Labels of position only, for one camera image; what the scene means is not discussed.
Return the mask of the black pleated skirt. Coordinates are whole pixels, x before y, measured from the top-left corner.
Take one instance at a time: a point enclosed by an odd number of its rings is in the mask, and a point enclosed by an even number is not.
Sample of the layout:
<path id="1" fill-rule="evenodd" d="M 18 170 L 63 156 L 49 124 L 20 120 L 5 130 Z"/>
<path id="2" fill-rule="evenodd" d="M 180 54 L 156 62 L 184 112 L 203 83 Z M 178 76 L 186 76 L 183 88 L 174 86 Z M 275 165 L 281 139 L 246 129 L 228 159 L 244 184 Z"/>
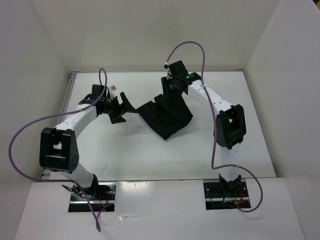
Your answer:
<path id="1" fill-rule="evenodd" d="M 164 97 L 160 94 L 136 111 L 164 140 L 186 127 L 193 118 L 181 95 Z"/>

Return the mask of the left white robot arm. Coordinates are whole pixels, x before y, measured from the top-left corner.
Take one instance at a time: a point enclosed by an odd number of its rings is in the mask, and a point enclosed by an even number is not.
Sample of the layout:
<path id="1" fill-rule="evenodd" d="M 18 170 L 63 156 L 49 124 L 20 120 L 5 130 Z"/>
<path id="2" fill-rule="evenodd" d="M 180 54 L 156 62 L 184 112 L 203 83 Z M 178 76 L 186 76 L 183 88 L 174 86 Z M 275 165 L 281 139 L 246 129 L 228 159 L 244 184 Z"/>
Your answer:
<path id="1" fill-rule="evenodd" d="M 53 128 L 44 128 L 40 135 L 40 166 L 73 181 L 69 191 L 88 200 L 96 199 L 104 190 L 97 176 L 80 164 L 77 138 L 102 114 L 107 114 L 112 124 L 118 124 L 126 122 L 125 113 L 136 113 L 124 92 L 120 97 L 122 102 L 108 87 L 94 84 L 91 93 L 78 103 L 75 113 Z"/>

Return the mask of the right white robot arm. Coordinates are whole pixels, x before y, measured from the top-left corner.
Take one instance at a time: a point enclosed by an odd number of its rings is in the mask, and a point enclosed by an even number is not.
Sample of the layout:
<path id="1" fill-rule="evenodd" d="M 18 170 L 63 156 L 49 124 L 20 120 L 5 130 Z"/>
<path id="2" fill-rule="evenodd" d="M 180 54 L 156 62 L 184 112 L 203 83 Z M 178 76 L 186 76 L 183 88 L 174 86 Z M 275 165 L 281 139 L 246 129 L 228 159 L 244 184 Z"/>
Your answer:
<path id="1" fill-rule="evenodd" d="M 181 96 L 186 93 L 201 103 L 205 108 L 213 111 L 213 136 L 216 143 L 215 150 L 220 153 L 218 165 L 211 161 L 213 169 L 219 172 L 219 191 L 229 197 L 240 187 L 242 180 L 239 173 L 240 144 L 247 133 L 244 108 L 233 105 L 224 100 L 197 73 L 180 73 L 161 78 L 164 97 Z"/>

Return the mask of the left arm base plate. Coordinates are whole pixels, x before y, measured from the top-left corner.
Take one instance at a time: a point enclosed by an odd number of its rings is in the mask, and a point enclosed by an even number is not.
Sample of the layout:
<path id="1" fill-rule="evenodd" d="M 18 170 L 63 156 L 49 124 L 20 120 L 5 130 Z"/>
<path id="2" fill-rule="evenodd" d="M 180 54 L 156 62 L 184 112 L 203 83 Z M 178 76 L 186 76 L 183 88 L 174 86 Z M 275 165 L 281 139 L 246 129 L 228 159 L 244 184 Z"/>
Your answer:
<path id="1" fill-rule="evenodd" d="M 69 200 L 69 213 L 84 213 L 90 212 L 87 200 L 78 187 L 70 187 L 62 185 L 67 191 L 70 192 Z M 116 182 L 99 182 L 101 192 L 95 196 L 88 195 L 90 204 L 95 213 L 100 210 L 102 212 L 114 212 L 115 211 L 115 198 L 116 198 Z"/>

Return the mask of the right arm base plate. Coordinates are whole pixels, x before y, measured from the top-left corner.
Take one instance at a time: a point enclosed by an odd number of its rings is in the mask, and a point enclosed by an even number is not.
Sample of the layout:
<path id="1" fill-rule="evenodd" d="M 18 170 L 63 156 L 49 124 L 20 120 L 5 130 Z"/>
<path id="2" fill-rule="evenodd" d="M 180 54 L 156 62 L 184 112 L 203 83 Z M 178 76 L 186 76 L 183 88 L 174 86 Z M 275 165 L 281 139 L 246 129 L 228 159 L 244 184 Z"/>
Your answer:
<path id="1" fill-rule="evenodd" d="M 243 180 L 229 192 L 223 191 L 218 180 L 207 180 L 203 182 L 203 190 L 207 211 L 236 209 L 238 204 L 241 209 L 251 208 L 247 184 Z"/>

